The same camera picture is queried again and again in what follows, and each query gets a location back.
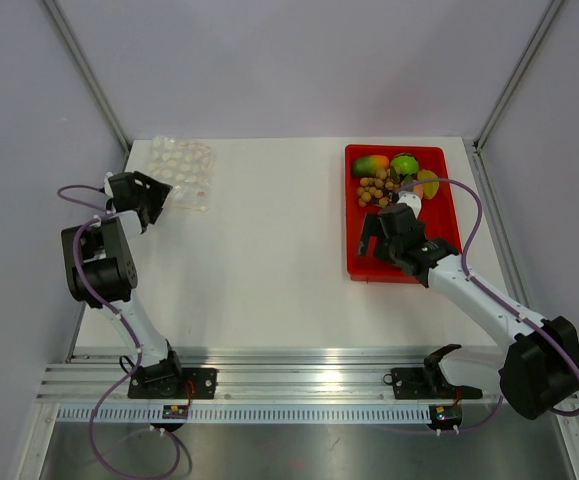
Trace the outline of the frame post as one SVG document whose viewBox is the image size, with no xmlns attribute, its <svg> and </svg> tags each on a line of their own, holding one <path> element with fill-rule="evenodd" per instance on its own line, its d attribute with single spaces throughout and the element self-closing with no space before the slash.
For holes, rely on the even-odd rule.
<svg viewBox="0 0 579 480">
<path fill-rule="evenodd" d="M 473 141 L 473 147 L 477 154 L 481 155 L 484 151 L 487 142 L 490 140 L 507 107 L 513 100 L 516 91 L 520 87 L 566 4 L 566 0 L 550 0 L 547 2 L 510 76 L 498 95 L 493 108 Z"/>
<path fill-rule="evenodd" d="M 132 140 L 118 119 L 60 2 L 56 0 L 42 0 L 40 4 L 54 25 L 60 41 L 63 43 L 84 86 L 90 93 L 103 121 L 110 130 L 124 157 L 128 159 L 132 148 Z"/>
</svg>

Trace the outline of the yellow star fruit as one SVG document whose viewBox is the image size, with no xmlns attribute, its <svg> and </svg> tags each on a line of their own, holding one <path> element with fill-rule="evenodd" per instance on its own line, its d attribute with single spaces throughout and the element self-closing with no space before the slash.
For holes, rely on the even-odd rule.
<svg viewBox="0 0 579 480">
<path fill-rule="evenodd" d="M 440 183 L 436 182 L 437 175 L 428 169 L 419 170 L 416 174 L 418 184 L 422 184 L 424 188 L 424 198 L 426 200 L 433 199 L 440 188 Z"/>
</svg>

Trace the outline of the green round fruit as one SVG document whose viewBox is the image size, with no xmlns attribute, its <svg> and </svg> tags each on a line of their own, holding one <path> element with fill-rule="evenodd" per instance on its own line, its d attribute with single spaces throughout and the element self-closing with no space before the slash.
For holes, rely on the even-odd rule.
<svg viewBox="0 0 579 480">
<path fill-rule="evenodd" d="M 419 171 L 419 162 L 412 154 L 401 153 L 392 158 L 390 171 L 397 176 L 415 175 Z"/>
</svg>

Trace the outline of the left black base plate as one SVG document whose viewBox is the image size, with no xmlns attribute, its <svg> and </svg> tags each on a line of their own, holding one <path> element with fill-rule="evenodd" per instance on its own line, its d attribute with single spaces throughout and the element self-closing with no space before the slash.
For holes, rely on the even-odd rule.
<svg viewBox="0 0 579 480">
<path fill-rule="evenodd" d="M 210 400 L 215 396 L 218 371 L 183 368 L 180 373 L 152 366 L 140 367 L 131 377 L 127 396 L 141 400 Z"/>
</svg>

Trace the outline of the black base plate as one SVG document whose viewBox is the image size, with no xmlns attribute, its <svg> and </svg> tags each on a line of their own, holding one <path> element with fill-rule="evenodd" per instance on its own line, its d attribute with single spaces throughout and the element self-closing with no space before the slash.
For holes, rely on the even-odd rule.
<svg viewBox="0 0 579 480">
<path fill-rule="evenodd" d="M 131 377 L 127 396 L 141 400 L 210 400 L 215 396 L 218 371 L 183 368 L 180 373 L 152 366 L 140 367 Z"/>
<path fill-rule="evenodd" d="M 396 367 L 382 377 L 390 386 L 397 400 L 479 400 L 480 389 L 469 386 L 453 386 L 439 370 L 427 367 Z"/>
</svg>

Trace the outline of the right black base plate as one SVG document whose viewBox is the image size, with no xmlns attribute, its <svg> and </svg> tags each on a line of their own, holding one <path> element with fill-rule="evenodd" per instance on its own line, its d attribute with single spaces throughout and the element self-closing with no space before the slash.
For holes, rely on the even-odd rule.
<svg viewBox="0 0 579 480">
<path fill-rule="evenodd" d="M 382 377 L 390 386 L 397 400 L 479 400 L 480 389 L 469 386 L 453 386 L 439 370 L 427 367 L 396 367 Z"/>
</svg>

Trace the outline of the brown longan bunch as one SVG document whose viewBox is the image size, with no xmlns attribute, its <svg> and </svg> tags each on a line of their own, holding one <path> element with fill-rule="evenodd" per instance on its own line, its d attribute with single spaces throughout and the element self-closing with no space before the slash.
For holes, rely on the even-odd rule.
<svg viewBox="0 0 579 480">
<path fill-rule="evenodd" d="M 361 207 L 387 207 L 397 201 L 395 191 L 401 186 L 398 168 L 378 169 L 372 177 L 362 177 L 356 189 L 357 204 Z"/>
</svg>

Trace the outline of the right frame post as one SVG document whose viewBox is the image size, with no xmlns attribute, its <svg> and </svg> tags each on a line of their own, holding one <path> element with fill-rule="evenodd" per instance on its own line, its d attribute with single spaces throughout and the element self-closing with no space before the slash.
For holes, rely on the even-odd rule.
<svg viewBox="0 0 579 480">
<path fill-rule="evenodd" d="M 473 141 L 473 147 L 477 154 L 481 155 L 484 151 L 487 142 L 490 140 L 507 107 L 513 100 L 516 91 L 520 87 L 566 4 L 566 0 L 550 0 L 547 2 L 510 76 L 498 95 L 493 108 Z"/>
</svg>

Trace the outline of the left frame post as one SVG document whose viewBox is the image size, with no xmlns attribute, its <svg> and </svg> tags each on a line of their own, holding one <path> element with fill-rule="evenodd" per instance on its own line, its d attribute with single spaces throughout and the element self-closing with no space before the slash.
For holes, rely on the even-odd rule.
<svg viewBox="0 0 579 480">
<path fill-rule="evenodd" d="M 63 43 L 84 86 L 90 93 L 103 121 L 110 130 L 124 157 L 128 159 L 132 148 L 132 140 L 118 119 L 60 2 L 56 0 L 42 0 L 40 4 L 54 25 L 60 41 Z"/>
</svg>

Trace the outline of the controller board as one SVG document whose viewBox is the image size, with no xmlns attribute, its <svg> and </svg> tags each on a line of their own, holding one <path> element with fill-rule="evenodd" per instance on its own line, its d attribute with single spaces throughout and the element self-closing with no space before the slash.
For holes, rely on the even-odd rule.
<svg viewBox="0 0 579 480">
<path fill-rule="evenodd" d="M 163 419 L 186 421 L 189 416 L 189 407 L 186 405 L 164 405 Z"/>
<path fill-rule="evenodd" d="M 434 432 L 458 431 L 463 421 L 463 409 L 460 404 L 432 405 L 429 407 L 429 428 Z"/>
</svg>

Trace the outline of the orange peach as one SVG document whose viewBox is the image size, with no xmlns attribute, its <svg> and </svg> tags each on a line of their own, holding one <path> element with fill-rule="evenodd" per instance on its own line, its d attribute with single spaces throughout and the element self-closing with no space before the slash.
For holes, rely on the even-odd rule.
<svg viewBox="0 0 579 480">
<path fill-rule="evenodd" d="M 422 184 L 417 184 L 413 186 L 411 192 L 417 195 L 420 199 L 424 198 L 424 188 Z"/>
</svg>

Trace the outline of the green orange mango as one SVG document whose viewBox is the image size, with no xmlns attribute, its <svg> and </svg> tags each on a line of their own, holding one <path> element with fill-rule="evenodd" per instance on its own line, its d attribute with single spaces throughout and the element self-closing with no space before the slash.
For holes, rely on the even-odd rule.
<svg viewBox="0 0 579 480">
<path fill-rule="evenodd" d="M 373 177 L 379 170 L 387 170 L 391 160 L 384 155 L 366 155 L 351 164 L 351 175 L 356 178 Z"/>
</svg>

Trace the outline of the clear zip top bag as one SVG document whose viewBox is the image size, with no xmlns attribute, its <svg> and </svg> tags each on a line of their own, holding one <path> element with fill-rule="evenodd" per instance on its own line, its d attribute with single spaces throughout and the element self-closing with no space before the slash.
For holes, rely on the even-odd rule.
<svg viewBox="0 0 579 480">
<path fill-rule="evenodd" d="M 215 154 L 198 140 L 156 136 L 150 145 L 147 175 L 172 187 L 167 202 L 207 212 L 210 206 Z"/>
</svg>

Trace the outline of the aluminium rail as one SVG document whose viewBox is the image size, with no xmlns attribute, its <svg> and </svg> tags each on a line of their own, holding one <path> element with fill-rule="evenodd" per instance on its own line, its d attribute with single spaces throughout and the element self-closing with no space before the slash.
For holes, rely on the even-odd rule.
<svg viewBox="0 0 579 480">
<path fill-rule="evenodd" d="M 180 347 L 185 365 L 218 370 L 219 404 L 393 404 L 382 377 L 418 366 L 431 347 L 204 348 Z M 46 366 L 36 400 L 93 403 L 123 375 L 123 347 L 77 347 L 66 363 Z"/>
</svg>

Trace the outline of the left controller board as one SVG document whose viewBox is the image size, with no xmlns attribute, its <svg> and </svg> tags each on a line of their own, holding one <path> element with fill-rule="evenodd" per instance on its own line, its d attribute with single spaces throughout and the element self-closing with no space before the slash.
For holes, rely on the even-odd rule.
<svg viewBox="0 0 579 480">
<path fill-rule="evenodd" d="M 164 405 L 163 419 L 186 421 L 189 416 L 189 407 L 186 405 Z"/>
</svg>

